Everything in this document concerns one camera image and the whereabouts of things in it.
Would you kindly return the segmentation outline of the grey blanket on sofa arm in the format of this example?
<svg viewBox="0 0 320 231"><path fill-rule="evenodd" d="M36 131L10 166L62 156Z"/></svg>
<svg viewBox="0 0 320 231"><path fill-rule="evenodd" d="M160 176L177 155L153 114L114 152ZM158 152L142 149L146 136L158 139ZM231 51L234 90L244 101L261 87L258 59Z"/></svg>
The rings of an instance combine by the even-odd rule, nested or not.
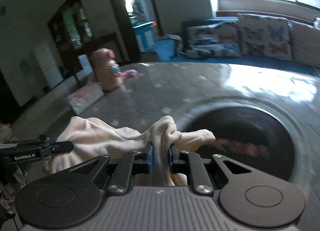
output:
<svg viewBox="0 0 320 231"><path fill-rule="evenodd" d="M165 34L159 37L160 40L172 40L174 43L175 55L183 55L183 40L177 34Z"/></svg>

